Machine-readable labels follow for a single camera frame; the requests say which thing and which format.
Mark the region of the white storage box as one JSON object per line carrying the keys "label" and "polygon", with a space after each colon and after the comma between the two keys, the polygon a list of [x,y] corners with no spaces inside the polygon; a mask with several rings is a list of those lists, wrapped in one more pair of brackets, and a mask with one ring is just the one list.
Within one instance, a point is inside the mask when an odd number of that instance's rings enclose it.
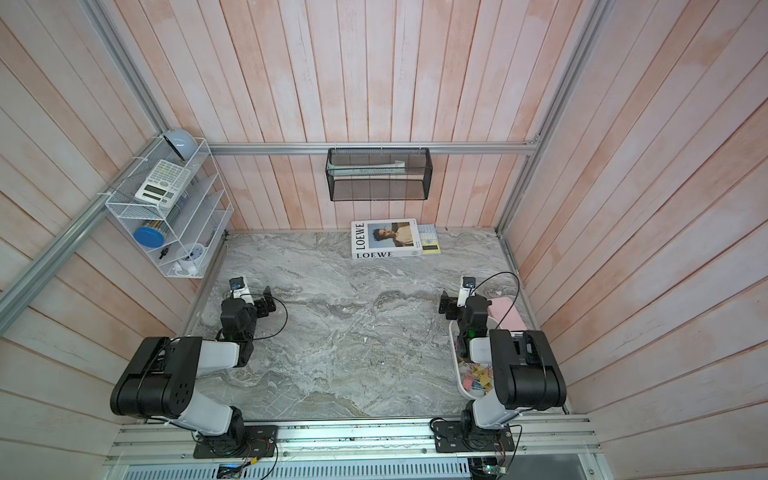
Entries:
{"label": "white storage box", "polygon": [[494,387],[493,371],[490,365],[462,360],[458,355],[459,327],[456,320],[450,320],[449,339],[453,348],[453,362],[459,393],[467,400],[480,399]]}

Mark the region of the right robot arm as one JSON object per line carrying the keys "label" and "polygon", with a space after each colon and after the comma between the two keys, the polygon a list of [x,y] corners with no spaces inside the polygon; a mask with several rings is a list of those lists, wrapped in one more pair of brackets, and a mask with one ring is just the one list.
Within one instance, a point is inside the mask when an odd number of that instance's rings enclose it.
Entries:
{"label": "right robot arm", "polygon": [[528,328],[509,297],[463,289],[443,292],[438,313],[449,321],[454,372],[468,403],[458,420],[430,421],[440,453],[505,452],[512,421],[530,411],[562,407],[566,384],[545,333]]}

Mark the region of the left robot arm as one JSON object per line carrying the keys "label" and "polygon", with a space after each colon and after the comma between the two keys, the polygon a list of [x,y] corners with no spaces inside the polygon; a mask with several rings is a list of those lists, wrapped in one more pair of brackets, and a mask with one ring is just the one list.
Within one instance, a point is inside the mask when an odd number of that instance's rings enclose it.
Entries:
{"label": "left robot arm", "polygon": [[195,383],[209,374],[245,367],[255,344],[275,337],[257,336],[258,321],[283,304],[269,288],[255,296],[243,278],[233,279],[221,302],[215,338],[145,338],[112,390],[112,413],[159,420],[191,432],[196,458],[271,455],[274,427],[246,426],[239,408],[204,395]]}

